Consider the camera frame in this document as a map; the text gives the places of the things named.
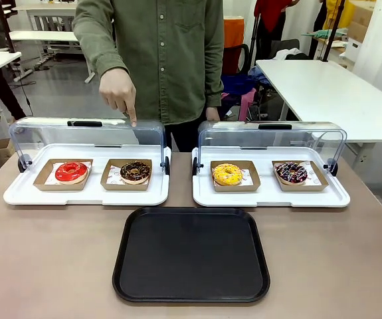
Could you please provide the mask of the person's right hand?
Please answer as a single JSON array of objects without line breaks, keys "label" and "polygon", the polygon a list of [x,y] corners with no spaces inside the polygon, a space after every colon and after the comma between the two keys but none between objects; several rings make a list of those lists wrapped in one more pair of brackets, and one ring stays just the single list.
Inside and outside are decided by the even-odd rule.
[{"label": "person's right hand", "polygon": [[131,125],[136,126],[136,88],[124,69],[113,68],[106,71],[100,77],[99,92],[107,105],[128,115]]}]

